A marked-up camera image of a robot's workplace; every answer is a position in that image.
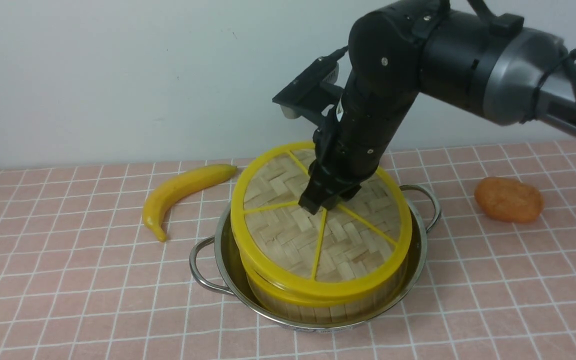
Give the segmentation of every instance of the banana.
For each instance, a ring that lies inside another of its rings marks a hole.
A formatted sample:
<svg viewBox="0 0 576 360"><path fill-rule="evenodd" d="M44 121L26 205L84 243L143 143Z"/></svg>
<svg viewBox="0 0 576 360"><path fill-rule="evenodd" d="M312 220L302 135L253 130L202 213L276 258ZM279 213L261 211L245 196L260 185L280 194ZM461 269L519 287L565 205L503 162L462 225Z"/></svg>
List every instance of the banana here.
<svg viewBox="0 0 576 360"><path fill-rule="evenodd" d="M162 228L162 223L166 213L176 202L223 183L232 178L236 172L237 166L231 164L211 164L188 170L166 180L146 198L141 213L143 225L151 230L160 242L165 242L168 235Z"/></svg>

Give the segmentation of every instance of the metal handle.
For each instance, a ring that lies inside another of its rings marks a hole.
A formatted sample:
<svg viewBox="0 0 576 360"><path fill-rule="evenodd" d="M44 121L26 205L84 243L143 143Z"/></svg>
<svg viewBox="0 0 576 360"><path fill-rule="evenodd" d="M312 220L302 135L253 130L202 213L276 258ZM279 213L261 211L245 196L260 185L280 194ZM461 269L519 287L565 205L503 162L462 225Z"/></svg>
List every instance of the metal handle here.
<svg viewBox="0 0 576 360"><path fill-rule="evenodd" d="M432 220L430 220L430 223L425 226L425 232L430 233L435 225L437 225L439 219L442 217L442 205L439 203L437 196L435 196L435 194L433 194L433 192L427 189L425 186L418 184L405 184L401 185L399 188L402 191L422 192L425 196L428 197L428 199L430 199L430 202L432 202L432 207L434 208L434 216L432 217Z"/></svg>
<svg viewBox="0 0 576 360"><path fill-rule="evenodd" d="M214 242L215 237L211 236L199 241L197 244L195 244L195 246L192 247L192 250L190 250L190 258L188 259L188 262L190 263L190 274L192 274L194 280L196 280L197 283L199 283L199 285L201 285L201 287L206 290L210 290L211 292L216 292L218 294L224 294L225 296L235 296L234 292L232 292L231 289L229 289L227 286L213 284L212 282L206 280L206 278L199 272L199 267L197 267L197 255L199 254L199 251Z"/></svg>

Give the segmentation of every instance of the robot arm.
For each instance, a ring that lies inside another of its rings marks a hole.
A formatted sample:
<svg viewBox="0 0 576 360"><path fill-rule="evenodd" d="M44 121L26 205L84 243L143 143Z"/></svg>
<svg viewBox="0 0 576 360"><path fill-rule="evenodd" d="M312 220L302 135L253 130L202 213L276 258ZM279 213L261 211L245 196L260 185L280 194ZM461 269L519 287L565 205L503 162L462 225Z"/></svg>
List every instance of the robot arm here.
<svg viewBox="0 0 576 360"><path fill-rule="evenodd" d="M286 117L317 126L302 208L316 214L350 200L419 93L500 126L537 119L576 136L576 50L524 27L520 16L469 3L476 14L452 10L448 0L372 11L354 23L347 47L316 59L273 98ZM334 82L346 52L352 71L341 88Z"/></svg>

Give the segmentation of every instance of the white wall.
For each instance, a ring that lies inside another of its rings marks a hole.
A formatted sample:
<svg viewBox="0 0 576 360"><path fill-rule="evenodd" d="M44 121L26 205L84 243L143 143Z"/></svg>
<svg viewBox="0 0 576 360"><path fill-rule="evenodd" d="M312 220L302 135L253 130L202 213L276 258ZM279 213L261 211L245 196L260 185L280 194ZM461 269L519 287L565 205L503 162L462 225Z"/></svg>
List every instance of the white wall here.
<svg viewBox="0 0 576 360"><path fill-rule="evenodd" d="M388 3L0 0L0 167L255 157L310 139L314 127L285 119L272 96ZM576 47L576 0L488 3ZM562 136L538 123L500 128L422 96L391 145Z"/></svg>

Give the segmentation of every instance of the yellow plastic rim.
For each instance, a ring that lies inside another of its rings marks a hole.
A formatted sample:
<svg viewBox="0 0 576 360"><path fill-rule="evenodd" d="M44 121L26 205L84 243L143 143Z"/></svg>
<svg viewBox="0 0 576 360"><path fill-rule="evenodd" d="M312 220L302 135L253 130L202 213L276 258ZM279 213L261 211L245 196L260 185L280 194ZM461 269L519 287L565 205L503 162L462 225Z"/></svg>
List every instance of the yellow plastic rim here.
<svg viewBox="0 0 576 360"><path fill-rule="evenodd" d="M246 271L246 275L248 276L249 281L252 281L254 285L259 287L261 291L265 294L268 294L271 297L279 301L283 301L284 303L289 303L292 305L297 306L304 306L307 308L330 308L336 305L343 305L347 303L344 299L322 299L322 300L311 300L307 298L300 298L297 297L295 294L290 292L285 292L279 287L276 287L265 280L261 275L258 274L255 269L250 267L250 264L247 260L242 259L242 265L244 270Z"/></svg>
<svg viewBox="0 0 576 360"><path fill-rule="evenodd" d="M254 209L244 210L244 198L250 181L254 175L258 173L259 169L279 155L288 154L293 160L295 160L296 158L292 153L293 151L313 149L314 143L311 141L291 143L263 153L263 155L250 162L249 166L241 173L241 176L233 189L230 208L232 231L239 251L242 256L247 258L248 265L254 268L258 275L268 280L268 282L281 285L281 287L286 289L288 292L301 294L313 300L357 300L372 292L374 289L377 289L377 287L393 276L404 262L410 248L412 219L408 204L402 190L398 187L393 178L384 171L384 169L379 167L376 171L376 175L386 184L397 203L400 219L399 237L396 239L395 249L390 258L377 268L377 270L366 276L362 276L361 278L355 278L354 280L345 282L319 282L313 278L303 278L286 271L270 260L265 253L258 248L255 240L250 235L250 231L246 224L245 215L253 212ZM308 174L307 169L301 164L301 162L297 162L297 165L302 168L306 175ZM286 207L295 205L297 205L297 203L294 201L283 204L283 206ZM268 207L259 208L258 211L269 210L266 208ZM318 259L315 259L313 268L317 267L317 262ZM279 300L292 303L290 299L292 296L282 298L281 293L278 293L277 295Z"/></svg>

